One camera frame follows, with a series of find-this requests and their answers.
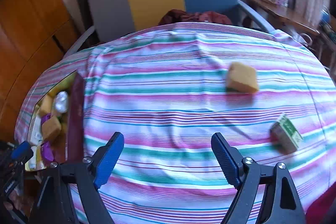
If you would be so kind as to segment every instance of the sponge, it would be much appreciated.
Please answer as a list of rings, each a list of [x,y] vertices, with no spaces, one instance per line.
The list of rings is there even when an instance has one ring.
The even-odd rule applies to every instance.
[[[241,62],[232,62],[226,77],[226,87],[245,93],[259,90],[256,71]]]
[[[46,94],[43,97],[42,103],[39,109],[39,113],[38,113],[40,117],[43,117],[51,112],[51,108],[53,107],[53,100],[54,99],[48,94]]]
[[[59,135],[62,127],[56,116],[52,116],[49,120],[43,123],[42,125],[42,135],[45,142],[49,141],[50,143],[56,139]]]

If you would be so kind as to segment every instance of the candy wrapper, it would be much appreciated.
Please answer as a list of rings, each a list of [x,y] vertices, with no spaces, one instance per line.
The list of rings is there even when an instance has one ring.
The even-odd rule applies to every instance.
[[[46,142],[41,145],[41,156],[43,163],[46,165],[50,165],[50,163],[54,160],[54,155],[50,146],[50,142]]]
[[[56,95],[53,102],[53,109],[59,113],[65,113],[68,111],[68,94],[66,91],[61,91]]]
[[[49,120],[51,118],[51,113],[48,113],[46,115],[44,115],[42,118],[41,118],[41,126],[44,124],[44,122],[46,122],[47,120]]]

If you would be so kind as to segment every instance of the green label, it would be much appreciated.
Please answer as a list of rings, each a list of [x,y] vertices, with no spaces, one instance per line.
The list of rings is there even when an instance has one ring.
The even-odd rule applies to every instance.
[[[282,119],[280,125],[290,137],[292,137],[294,132],[296,131],[296,128],[288,118]]]
[[[300,142],[302,142],[302,137],[297,131],[295,131],[295,133],[293,134],[292,139],[293,139],[295,146],[299,147]]]

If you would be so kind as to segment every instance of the striped tablecloth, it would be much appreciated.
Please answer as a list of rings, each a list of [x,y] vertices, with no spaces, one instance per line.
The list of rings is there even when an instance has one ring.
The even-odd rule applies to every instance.
[[[225,88],[238,60],[258,71],[253,96]],[[314,55],[281,31],[177,23],[80,51],[33,85],[16,123],[18,140],[27,136],[35,103],[73,70],[86,79],[85,152],[115,131],[125,136],[100,189],[115,223],[220,223],[236,191],[211,150],[215,132],[261,164],[283,161],[305,210],[336,181],[336,88]],[[269,134],[282,112],[304,138],[289,155]],[[85,221],[75,187],[72,193]],[[262,196],[260,187],[249,223]]]

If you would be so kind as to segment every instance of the chair armrest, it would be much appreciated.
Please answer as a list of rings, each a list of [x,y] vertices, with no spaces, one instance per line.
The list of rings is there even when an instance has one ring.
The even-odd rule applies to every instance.
[[[78,49],[83,45],[85,40],[88,39],[89,36],[93,34],[95,31],[95,27],[92,25],[89,29],[87,29],[84,34],[82,34],[79,39],[70,47],[70,49],[65,53],[63,59],[69,57],[70,55],[76,53]]]
[[[274,27],[268,23],[260,14],[258,14],[255,10],[249,7],[245,2],[238,0],[238,5],[243,12],[248,15],[253,21],[258,24],[258,26],[263,30],[263,32],[271,33],[274,31]]]

